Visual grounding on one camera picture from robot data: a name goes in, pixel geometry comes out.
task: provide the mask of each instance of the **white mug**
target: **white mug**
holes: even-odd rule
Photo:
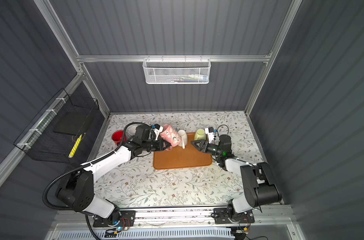
[[[182,138],[182,141],[178,144],[178,146],[184,149],[184,146],[187,144],[187,133],[185,130],[179,130],[178,135]]]
[[[137,130],[137,126],[132,126],[129,128],[129,135],[130,136],[134,136],[135,135],[135,132]]]

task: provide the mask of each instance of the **white ventilation grille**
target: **white ventilation grille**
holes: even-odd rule
[[[194,228],[141,228],[130,229],[118,233],[116,237],[104,237],[105,230],[94,231],[100,239],[150,239],[150,238],[200,238],[220,237],[233,239],[231,229],[225,227],[194,227]],[[94,240],[88,230],[61,231],[58,240]]]
[[[211,62],[143,60],[143,71],[148,84],[207,84]]]

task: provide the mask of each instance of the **gray corrugated wall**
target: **gray corrugated wall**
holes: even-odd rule
[[[74,95],[90,97],[83,83]],[[87,160],[103,121],[98,111],[72,162],[80,164]],[[57,211],[43,204],[42,192],[66,167],[64,163],[34,161],[27,156],[21,160],[0,188],[0,239],[41,240],[45,237]],[[63,205],[54,197],[55,189],[56,185],[49,193],[49,201]]]
[[[263,55],[289,0],[55,0],[80,55]]]
[[[307,239],[364,239],[364,0],[305,0],[251,112]]]
[[[86,63],[112,112],[243,110],[263,63],[212,63],[208,84],[147,84],[141,63]]]
[[[0,1],[0,162],[13,141],[76,72],[34,2]],[[81,84],[74,94],[88,94]],[[85,136],[91,150],[103,123],[101,113]],[[77,152],[74,158],[84,162]],[[56,214],[42,191],[66,164],[24,157],[0,188],[0,239],[43,239]]]
[[[265,55],[290,0],[51,4],[80,55]],[[208,84],[184,86],[146,84],[139,63],[86,66],[111,112],[202,111],[244,109],[262,63],[213,63]]]
[[[76,72],[32,1],[0,1],[0,163]]]

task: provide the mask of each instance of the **yellow marker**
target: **yellow marker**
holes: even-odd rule
[[[81,140],[82,140],[82,134],[79,136],[77,141],[75,141],[74,147],[70,151],[69,158],[72,158],[74,156],[75,151],[77,151],[78,145],[81,142]]]

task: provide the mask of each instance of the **white wire basket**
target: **white wire basket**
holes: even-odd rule
[[[200,61],[143,60],[148,84],[208,84],[210,59]]]

